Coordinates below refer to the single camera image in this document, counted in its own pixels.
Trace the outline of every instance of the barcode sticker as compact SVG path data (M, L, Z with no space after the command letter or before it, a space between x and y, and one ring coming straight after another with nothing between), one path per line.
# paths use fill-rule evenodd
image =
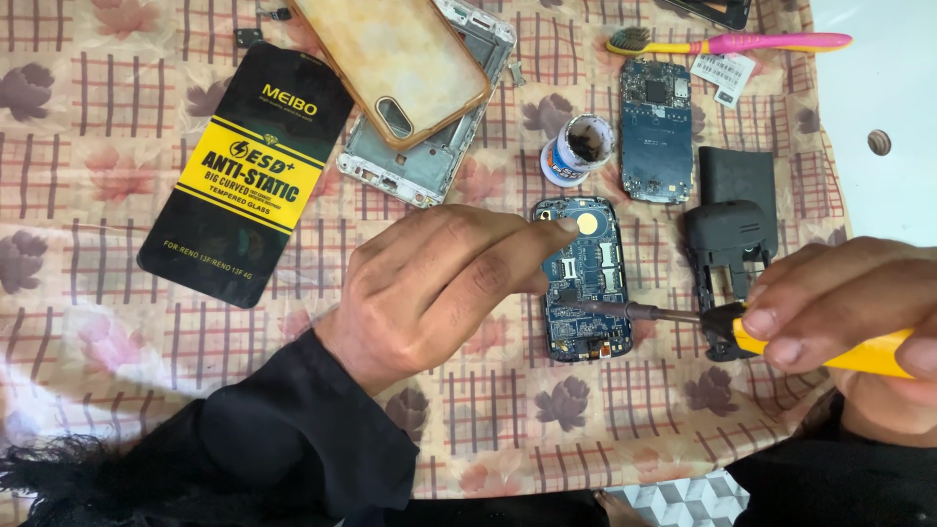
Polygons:
M690 73L716 84L716 101L734 109L749 81L755 61L738 53L701 54L696 57Z

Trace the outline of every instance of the wrist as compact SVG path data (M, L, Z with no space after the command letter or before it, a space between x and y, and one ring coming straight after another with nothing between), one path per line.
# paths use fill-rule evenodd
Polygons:
M374 371L375 369L367 368L360 364L360 361L356 361L350 354L345 353L341 346L337 345L335 338L335 317L332 316L332 313L322 317L319 323L312 328L312 331L316 334L316 338L319 339L319 343L322 345L322 348L325 349L326 353L338 363L338 366L340 366L369 397L376 396L391 387L391 384L394 383L393 381L387 381L373 374L369 374L368 371Z
M937 447L937 428L922 433L908 433L885 427L863 415L848 399L843 406L840 423L845 430L879 443L917 448Z

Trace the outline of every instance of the patterned fabric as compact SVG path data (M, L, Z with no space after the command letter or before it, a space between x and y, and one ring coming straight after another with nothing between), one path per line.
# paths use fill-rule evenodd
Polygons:
M615 30L649 25L662 41L721 30L662 0L475 2L517 28L515 59L528 84L502 77L450 201L527 216L543 198L605 196L620 220L632 298L694 308L679 220L695 193L681 206L632 202L617 161L563 190L546 183L538 156L571 115L617 122L623 58L602 48ZM232 30L259 27L278 46L320 53L296 21L256 14L268 4L7 0L0 9L5 444L66 431L132 442L187 400L243 379L338 302L351 252L408 212L330 163L251 310L137 267L143 238L244 56ZM758 0L749 22L752 32L812 27L807 0ZM774 155L781 256L810 241L839 243L845 207L819 124L813 57L747 55L758 65L737 111L693 78L694 143ZM422 449L414 495L705 474L787 437L830 387L822 372L784 375L762 359L710 364L687 324L639 323L635 339L620 359L556 364L544 352L540 300L508 298L449 362L377 398ZM27 506L3 496L0 523L22 521Z

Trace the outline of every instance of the hand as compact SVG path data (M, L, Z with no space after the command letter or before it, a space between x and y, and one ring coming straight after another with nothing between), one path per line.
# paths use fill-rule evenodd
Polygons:
M898 364L916 380L830 369L846 397L843 425L892 444L937 446L937 248L876 238L808 245L771 265L749 295L745 330L791 373L860 342L912 327Z
M365 392L451 357L511 293L543 294L540 265L575 219L528 223L464 205L406 215L351 253L342 301L316 335Z

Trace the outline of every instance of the blue circuit board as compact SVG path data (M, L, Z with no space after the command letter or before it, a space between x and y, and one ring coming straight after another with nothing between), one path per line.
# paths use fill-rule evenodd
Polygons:
M550 280L543 296L547 351L563 362L623 355L632 348L629 321L557 304L560 298L628 300L615 212L596 197L544 200L534 211L538 219L566 217L579 222L579 237L543 262Z
M621 67L621 181L635 200L683 203L692 189L690 74L669 62Z

